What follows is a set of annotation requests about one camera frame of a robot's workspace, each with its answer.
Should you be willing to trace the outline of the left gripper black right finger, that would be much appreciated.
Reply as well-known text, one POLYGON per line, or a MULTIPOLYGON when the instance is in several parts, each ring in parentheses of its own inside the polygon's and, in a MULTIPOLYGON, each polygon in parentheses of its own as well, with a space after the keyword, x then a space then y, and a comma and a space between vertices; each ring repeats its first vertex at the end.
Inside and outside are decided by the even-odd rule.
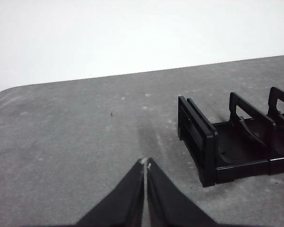
POLYGON ((173 184, 152 158, 147 161, 147 200, 152 227, 217 226, 173 184))

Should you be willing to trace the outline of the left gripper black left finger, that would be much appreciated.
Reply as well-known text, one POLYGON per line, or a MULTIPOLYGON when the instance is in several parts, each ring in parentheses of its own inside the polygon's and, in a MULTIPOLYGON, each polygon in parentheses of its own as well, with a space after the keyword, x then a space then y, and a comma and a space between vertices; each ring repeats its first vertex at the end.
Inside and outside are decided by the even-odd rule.
POLYGON ((81 218, 78 227, 140 227, 144 203, 144 166, 139 159, 118 185, 81 218))

